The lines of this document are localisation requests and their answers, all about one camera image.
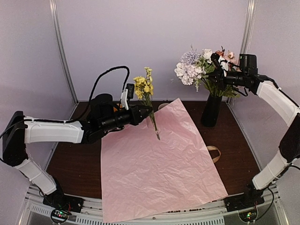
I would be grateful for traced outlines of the green fern white flower bunch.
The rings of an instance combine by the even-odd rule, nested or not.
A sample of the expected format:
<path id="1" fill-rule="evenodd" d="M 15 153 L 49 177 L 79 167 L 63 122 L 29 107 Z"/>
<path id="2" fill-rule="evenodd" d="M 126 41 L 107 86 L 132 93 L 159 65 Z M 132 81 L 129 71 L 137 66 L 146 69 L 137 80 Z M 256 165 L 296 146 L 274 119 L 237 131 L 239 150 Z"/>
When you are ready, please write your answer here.
<path id="1" fill-rule="evenodd" d="M 232 85 L 227 85 L 224 90 L 220 89 L 215 83 L 204 78 L 202 79 L 204 87 L 210 92 L 213 97 L 237 98 L 240 94 Z"/>

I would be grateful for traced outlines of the yellow small flower bunch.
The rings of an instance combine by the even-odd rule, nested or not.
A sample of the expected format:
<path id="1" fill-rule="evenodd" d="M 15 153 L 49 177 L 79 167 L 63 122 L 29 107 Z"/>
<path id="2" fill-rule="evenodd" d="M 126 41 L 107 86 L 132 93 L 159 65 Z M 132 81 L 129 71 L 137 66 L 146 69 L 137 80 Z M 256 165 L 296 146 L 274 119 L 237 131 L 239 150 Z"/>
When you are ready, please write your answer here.
<path id="1" fill-rule="evenodd" d="M 153 107 L 152 97 L 154 94 L 152 69 L 150 67 L 145 67 L 145 76 L 137 76 L 134 80 L 135 94 L 142 105 Z"/>

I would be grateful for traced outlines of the blue hydrangea flower bunch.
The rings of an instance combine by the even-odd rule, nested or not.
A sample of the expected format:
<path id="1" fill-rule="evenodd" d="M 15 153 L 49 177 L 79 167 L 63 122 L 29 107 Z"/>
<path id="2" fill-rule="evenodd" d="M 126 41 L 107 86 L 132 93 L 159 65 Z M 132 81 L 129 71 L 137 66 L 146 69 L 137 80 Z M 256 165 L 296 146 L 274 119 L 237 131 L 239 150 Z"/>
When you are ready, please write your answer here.
<path id="1" fill-rule="evenodd" d="M 193 85 L 196 92 L 199 91 L 199 87 L 205 82 L 208 73 L 215 70 L 211 60 L 212 54 L 212 49 L 203 49 L 199 52 L 191 46 L 191 49 L 181 56 L 174 72 L 183 85 Z"/>

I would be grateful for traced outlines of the black cylindrical vase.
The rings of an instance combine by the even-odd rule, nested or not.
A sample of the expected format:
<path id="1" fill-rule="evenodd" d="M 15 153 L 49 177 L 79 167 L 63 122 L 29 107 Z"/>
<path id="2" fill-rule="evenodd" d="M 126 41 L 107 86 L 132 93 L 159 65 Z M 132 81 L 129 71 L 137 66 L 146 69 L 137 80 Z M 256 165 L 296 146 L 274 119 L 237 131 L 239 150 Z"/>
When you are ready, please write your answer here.
<path id="1" fill-rule="evenodd" d="M 201 116 L 201 124 L 205 127 L 214 127 L 218 120 L 222 97 L 209 95 Z"/>

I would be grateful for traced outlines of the pink wrapping paper sheet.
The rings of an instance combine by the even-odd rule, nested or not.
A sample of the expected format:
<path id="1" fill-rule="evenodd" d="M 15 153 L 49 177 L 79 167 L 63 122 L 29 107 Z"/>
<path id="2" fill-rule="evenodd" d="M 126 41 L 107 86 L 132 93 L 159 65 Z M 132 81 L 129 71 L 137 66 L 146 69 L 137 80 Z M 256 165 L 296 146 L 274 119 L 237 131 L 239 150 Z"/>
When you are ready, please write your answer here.
<path id="1" fill-rule="evenodd" d="M 227 196 L 207 146 L 180 99 L 150 122 L 102 139 L 103 221 L 121 222 L 197 207 Z"/>

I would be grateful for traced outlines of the tan satin ribbon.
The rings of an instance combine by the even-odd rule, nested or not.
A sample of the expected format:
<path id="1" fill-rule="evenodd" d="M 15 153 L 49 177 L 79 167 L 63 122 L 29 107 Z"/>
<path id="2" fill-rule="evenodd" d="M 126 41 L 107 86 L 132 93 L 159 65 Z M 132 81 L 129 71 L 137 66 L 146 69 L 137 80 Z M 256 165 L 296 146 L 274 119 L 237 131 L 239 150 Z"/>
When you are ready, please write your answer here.
<path id="1" fill-rule="evenodd" d="M 221 151 L 218 147 L 209 145 L 207 146 L 207 150 L 210 152 L 213 163 L 216 163 L 220 160 L 221 157 Z"/>

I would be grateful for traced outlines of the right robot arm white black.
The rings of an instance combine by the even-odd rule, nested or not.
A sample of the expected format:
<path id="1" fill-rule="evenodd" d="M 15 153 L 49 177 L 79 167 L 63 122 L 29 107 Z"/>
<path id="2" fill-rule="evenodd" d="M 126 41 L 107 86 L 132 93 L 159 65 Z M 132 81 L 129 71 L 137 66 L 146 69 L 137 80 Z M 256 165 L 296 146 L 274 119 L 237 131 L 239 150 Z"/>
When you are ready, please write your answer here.
<path id="1" fill-rule="evenodd" d="M 241 86 L 261 101 L 260 113 L 273 113 L 286 133 L 281 139 L 274 158 L 252 179 L 240 203 L 250 207 L 258 195 L 300 158 L 300 106 L 285 94 L 274 79 L 258 73 L 257 59 L 253 54 L 241 54 L 238 70 L 230 69 L 232 62 L 218 53 L 211 55 L 215 70 L 209 79 L 224 90 L 229 86 Z"/>

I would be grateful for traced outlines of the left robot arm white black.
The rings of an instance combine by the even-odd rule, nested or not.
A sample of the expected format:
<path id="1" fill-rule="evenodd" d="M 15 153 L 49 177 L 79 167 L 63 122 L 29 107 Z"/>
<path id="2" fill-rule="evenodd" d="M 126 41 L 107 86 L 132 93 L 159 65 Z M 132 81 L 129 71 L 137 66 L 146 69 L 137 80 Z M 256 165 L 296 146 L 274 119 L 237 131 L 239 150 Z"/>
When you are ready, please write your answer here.
<path id="1" fill-rule="evenodd" d="M 100 94 L 89 102 L 84 120 L 46 120 L 24 116 L 16 111 L 2 138 L 2 162 L 16 168 L 41 189 L 57 208 L 67 204 L 59 182 L 37 165 L 26 153 L 26 145 L 41 142 L 90 144 L 126 125 L 139 125 L 153 111 L 152 106 L 130 105 L 122 96 L 116 104 L 110 94 Z"/>

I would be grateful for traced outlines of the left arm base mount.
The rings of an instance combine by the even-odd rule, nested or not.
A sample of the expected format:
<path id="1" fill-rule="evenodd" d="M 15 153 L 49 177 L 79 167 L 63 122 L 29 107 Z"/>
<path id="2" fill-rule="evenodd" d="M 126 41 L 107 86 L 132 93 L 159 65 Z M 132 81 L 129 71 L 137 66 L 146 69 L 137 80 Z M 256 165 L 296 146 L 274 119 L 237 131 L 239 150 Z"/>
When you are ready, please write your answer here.
<path id="1" fill-rule="evenodd" d="M 80 213 L 82 210 L 84 199 L 65 195 L 61 188 L 57 188 L 49 195 L 46 195 L 41 190 L 39 194 L 43 197 L 43 204 L 53 208 L 50 213 L 50 219 L 57 225 L 65 223 L 72 215 L 72 212 Z"/>

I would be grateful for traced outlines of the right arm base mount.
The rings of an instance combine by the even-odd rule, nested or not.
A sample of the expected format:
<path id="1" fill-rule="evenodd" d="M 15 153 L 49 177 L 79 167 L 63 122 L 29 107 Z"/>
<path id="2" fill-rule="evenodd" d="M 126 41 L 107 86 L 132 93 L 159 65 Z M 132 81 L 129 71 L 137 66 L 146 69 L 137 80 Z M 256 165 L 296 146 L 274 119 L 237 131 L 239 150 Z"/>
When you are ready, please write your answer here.
<path id="1" fill-rule="evenodd" d="M 227 212 L 237 211 L 239 219 L 244 223 L 252 223 L 258 219 L 258 205 L 264 203 L 264 199 L 245 200 L 243 195 L 230 196 L 224 199 Z"/>

